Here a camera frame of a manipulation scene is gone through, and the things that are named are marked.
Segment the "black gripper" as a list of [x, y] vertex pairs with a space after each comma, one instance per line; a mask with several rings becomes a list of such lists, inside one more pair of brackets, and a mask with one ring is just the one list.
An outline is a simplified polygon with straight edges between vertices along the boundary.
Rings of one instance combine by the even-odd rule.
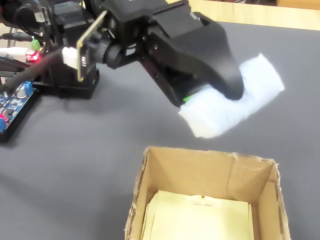
[[105, 0], [103, 9], [111, 32], [103, 43], [103, 63], [109, 67], [140, 60], [178, 108], [207, 83], [227, 99], [243, 97], [243, 78], [226, 31], [192, 11], [188, 1]]

